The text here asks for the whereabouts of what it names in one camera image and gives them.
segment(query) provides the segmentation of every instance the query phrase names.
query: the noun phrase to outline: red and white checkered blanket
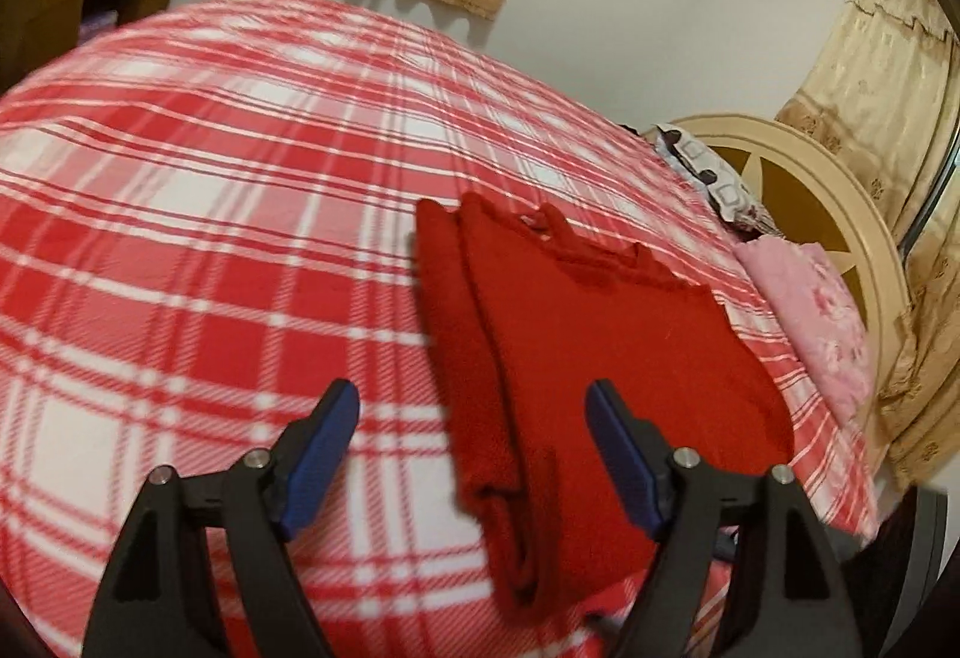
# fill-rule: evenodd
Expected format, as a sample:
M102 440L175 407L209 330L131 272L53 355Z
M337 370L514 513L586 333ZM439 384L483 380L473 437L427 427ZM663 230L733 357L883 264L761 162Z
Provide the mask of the red and white checkered blanket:
M597 654L582 611L502 626L453 503L410 238L417 199L466 190L548 200L712 286L784 391L817 511L875 529L859 441L645 143L439 34L325 0L216 0L90 43L0 104L0 578L57 652L80 651L147 471L225 467L347 377L363 410L346 475L292 548L334 647ZM213 553L239 621L222 537Z

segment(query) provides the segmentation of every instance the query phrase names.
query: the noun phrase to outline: patterned pillowcase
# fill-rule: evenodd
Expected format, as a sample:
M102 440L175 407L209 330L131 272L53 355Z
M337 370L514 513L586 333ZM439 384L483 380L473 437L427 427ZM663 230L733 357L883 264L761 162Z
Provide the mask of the patterned pillowcase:
M707 185L710 202L723 222L751 236L784 235L730 163L682 128L670 124L656 127L683 166Z
M691 173L688 168L680 162L680 158L670 151L670 147L666 145L666 141L664 140L664 133L659 132L659 130L658 133L659 134L656 136L656 140L654 142L654 151L656 152L656 156L663 160L668 166L673 168L680 178L687 180L694 190L697 190L697 194L704 199L704 202L706 202L708 206L712 206L713 204L712 201L710 201L710 193L707 189L707 185L705 185L697 176Z
M875 361L856 302L827 252L774 236L736 244L733 252L845 426L872 398Z

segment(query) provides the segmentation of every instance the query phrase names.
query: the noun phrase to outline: purple item on shelf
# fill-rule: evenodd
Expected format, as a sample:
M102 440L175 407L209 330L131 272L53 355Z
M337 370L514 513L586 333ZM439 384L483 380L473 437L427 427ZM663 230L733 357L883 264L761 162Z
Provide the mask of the purple item on shelf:
M117 27L120 14L116 11L103 11L99 14L92 14L80 23L80 35L77 37L77 46L82 46L87 41L92 41L97 36L109 33Z

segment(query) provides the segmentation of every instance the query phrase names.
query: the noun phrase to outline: folded red cloth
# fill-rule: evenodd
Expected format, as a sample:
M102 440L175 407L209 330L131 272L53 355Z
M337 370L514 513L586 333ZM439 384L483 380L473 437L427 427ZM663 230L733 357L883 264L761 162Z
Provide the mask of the folded red cloth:
M507 621L536 623L648 567L584 421L609 378L639 417L716 466L793 456L790 414L707 287L650 250L580 238L558 209L479 195L416 207L416 263L458 497L482 524Z

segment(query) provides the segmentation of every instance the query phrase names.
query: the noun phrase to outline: cream wooden headboard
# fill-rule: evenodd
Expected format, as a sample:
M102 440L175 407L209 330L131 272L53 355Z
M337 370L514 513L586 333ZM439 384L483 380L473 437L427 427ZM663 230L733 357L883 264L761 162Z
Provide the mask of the cream wooden headboard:
M674 124L740 172L786 238L823 244L860 308L877 353L877 385L884 385L904 343L901 318L910 308L910 294L893 238L853 174L819 143L777 122L706 115ZM864 407L860 421L875 471L887 439L875 407Z

